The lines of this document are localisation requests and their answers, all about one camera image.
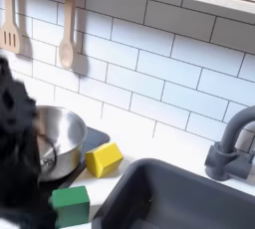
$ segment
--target metal bowl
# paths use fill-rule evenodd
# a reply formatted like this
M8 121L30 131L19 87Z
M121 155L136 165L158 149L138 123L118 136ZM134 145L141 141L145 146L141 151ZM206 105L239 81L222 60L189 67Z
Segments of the metal bowl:
M63 108L37 107L37 112L41 180L62 178L80 164L87 127L79 116Z

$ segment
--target white countertop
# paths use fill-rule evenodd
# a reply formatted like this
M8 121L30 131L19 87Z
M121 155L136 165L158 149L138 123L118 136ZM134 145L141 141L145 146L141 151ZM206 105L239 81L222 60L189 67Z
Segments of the white countertop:
M101 179L93 177L85 170L72 185L86 186L91 200L90 221L92 221L92 218L107 199L125 170L135 160L153 157L207 177L204 172L204 161L210 147L210 142L208 141L205 144L199 141L193 142L190 138L179 139L177 136L176 141L160 142L158 140L144 138L132 139L117 132L111 132L110 136L112 141L118 144L124 155L124 161L120 168ZM255 176L253 175L246 182L229 179L223 182L223 184L255 196ZM89 229L92 228L92 225L89 223L69 228Z

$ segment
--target black sink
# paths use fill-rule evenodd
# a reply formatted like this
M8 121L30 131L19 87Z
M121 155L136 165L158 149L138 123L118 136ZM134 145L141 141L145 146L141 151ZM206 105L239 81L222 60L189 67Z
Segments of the black sink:
M254 229L255 197L168 163L142 159L127 169L92 228Z

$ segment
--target tile backsplash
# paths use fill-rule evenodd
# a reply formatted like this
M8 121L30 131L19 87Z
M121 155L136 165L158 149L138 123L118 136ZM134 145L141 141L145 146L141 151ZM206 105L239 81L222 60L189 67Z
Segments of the tile backsplash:
M78 55L66 71L63 3L16 0L23 49L0 50L38 104L125 134L204 144L255 105L255 15L191 0L77 0ZM0 0L1 25L4 8ZM249 151L254 132L247 125L238 148Z

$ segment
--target wooden spatula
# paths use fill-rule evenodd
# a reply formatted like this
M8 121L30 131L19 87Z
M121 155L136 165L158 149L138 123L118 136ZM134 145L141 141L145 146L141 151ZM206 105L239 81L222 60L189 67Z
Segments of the wooden spatula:
M5 0L5 23L0 34L1 47L19 54L20 37L19 29L15 23L15 0Z
M66 0L64 6L64 37L60 44L60 62L69 70L75 57L74 27L75 27L75 6L76 0Z

